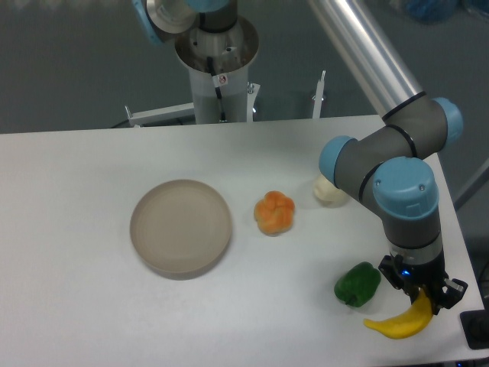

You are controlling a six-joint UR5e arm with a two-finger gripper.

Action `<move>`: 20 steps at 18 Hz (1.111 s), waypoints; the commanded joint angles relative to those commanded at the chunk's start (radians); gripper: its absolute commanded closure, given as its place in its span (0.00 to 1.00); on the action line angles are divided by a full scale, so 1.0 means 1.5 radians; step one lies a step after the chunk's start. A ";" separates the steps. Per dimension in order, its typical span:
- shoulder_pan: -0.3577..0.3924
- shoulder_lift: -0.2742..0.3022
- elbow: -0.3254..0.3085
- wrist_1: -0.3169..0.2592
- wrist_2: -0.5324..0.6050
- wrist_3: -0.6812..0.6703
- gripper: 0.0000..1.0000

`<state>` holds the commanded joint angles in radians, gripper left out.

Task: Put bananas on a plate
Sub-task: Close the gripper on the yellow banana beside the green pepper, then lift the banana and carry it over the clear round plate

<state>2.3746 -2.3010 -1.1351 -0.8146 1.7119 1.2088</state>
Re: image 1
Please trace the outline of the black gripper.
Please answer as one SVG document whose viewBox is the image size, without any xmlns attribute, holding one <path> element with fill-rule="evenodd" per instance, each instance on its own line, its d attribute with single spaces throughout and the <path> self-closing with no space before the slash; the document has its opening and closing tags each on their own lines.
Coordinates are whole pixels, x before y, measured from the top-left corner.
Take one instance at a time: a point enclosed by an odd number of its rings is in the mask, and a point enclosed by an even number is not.
<svg viewBox="0 0 489 367">
<path fill-rule="evenodd" d="M 408 296 L 410 302 L 415 300 L 418 293 L 416 289 L 422 288 L 432 301 L 434 314 L 438 314 L 441 309 L 454 307 L 468 289 L 466 282 L 447 278 L 444 252 L 421 265 L 406 264 L 401 255 L 385 255 L 378 270 L 393 288 Z"/>
</svg>

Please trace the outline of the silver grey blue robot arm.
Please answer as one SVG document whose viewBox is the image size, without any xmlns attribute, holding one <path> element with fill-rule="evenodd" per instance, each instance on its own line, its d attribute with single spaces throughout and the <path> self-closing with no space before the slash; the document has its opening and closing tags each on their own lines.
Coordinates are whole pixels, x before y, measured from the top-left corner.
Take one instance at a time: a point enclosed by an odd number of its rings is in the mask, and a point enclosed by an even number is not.
<svg viewBox="0 0 489 367">
<path fill-rule="evenodd" d="M 310 8 L 384 126 L 361 140 L 339 136 L 319 156 L 321 174 L 381 218 L 389 253 L 379 269 L 432 313 L 455 306 L 467 284 L 445 272 L 439 191 L 426 159 L 463 129 L 458 108 L 430 99 L 390 45 L 362 1 L 312 1 Z M 247 86 L 229 88 L 232 74 L 255 58 L 258 37 L 235 1 L 135 1 L 147 37 L 174 40 L 181 62 L 205 80 L 193 86 L 198 123 L 247 118 Z"/>
</svg>

